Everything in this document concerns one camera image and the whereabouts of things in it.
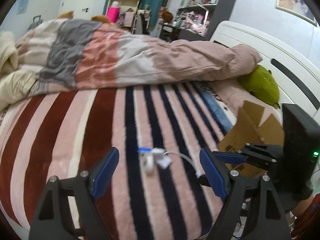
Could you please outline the person's right hand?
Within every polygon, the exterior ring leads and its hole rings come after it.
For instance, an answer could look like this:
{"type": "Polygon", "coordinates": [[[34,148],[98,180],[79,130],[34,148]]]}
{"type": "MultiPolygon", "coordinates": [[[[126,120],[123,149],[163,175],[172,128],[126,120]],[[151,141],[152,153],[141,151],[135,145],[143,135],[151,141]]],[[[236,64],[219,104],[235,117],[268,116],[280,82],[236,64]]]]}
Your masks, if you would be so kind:
{"type": "Polygon", "coordinates": [[[307,208],[312,204],[314,199],[314,196],[311,195],[308,199],[305,199],[301,202],[298,203],[298,205],[291,211],[291,213],[295,216],[298,217],[301,215],[304,211],[307,210],[307,208]]]}

